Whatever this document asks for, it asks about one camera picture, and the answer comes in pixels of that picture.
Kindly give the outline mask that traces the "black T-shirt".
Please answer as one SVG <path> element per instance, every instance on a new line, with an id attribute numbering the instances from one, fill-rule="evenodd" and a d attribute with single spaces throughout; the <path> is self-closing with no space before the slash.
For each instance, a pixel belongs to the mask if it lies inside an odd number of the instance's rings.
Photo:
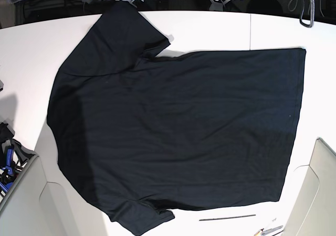
<path id="1" fill-rule="evenodd" d="M 300 116 L 304 49 L 160 57 L 169 45 L 117 2 L 60 66 L 47 111 L 61 172 L 135 233 L 173 209 L 278 201 Z"/>

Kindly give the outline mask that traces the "black thin rod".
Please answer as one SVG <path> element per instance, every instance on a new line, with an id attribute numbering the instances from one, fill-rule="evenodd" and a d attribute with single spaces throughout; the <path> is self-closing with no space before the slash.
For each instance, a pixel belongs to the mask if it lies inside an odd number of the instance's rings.
<path id="1" fill-rule="evenodd" d="M 255 216 L 256 214 L 246 214 L 246 215 L 231 216 L 231 217 L 199 219 L 199 221 L 230 220 L 230 219 L 250 218 L 250 217 L 255 217 Z"/>

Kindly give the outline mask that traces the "grey tool at bottom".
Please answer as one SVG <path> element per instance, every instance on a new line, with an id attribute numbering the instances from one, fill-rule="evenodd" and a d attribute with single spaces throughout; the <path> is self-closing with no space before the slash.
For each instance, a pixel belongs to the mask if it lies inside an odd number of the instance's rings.
<path id="1" fill-rule="evenodd" d="M 254 236 L 262 236 L 262 235 L 269 235 L 271 233 L 274 233 L 280 229 L 282 229 L 283 226 L 278 226 L 275 228 L 271 228 L 271 229 L 260 229 L 259 231 L 257 231 Z"/>

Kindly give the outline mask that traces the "blue black clutter pile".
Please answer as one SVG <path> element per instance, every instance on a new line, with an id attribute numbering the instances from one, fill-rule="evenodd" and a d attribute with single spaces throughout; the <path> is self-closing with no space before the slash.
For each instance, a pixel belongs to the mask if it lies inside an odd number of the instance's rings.
<path id="1" fill-rule="evenodd" d="M 7 123 L 1 122 L 1 198 L 9 193 L 34 154 L 14 139 L 14 132 Z"/>

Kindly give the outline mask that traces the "right beige partition panel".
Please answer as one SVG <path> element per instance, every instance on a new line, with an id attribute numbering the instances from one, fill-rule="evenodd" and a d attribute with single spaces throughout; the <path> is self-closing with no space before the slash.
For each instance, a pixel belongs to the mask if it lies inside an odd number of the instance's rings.
<path id="1" fill-rule="evenodd" d="M 275 235 L 335 235 L 335 149 L 325 140 L 295 142 L 277 208 Z"/>

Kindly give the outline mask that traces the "beige partition panel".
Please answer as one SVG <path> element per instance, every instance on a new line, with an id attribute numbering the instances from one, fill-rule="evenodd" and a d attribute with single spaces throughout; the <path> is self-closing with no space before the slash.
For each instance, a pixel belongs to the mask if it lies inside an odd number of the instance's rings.
<path id="1" fill-rule="evenodd" d="M 66 194 L 34 156 L 1 201 L 1 235 L 67 235 Z"/>
<path id="2" fill-rule="evenodd" d="M 275 235 L 335 235 L 335 149 L 325 140 L 295 142 L 277 208 Z"/>

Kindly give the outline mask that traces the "left beige partition panel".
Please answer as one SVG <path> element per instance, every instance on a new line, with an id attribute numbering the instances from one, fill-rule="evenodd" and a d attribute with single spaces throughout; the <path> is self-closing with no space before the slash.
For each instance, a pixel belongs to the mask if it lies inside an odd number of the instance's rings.
<path id="1" fill-rule="evenodd" d="M 34 156 L 1 201 L 1 235 L 67 235 L 66 194 Z"/>

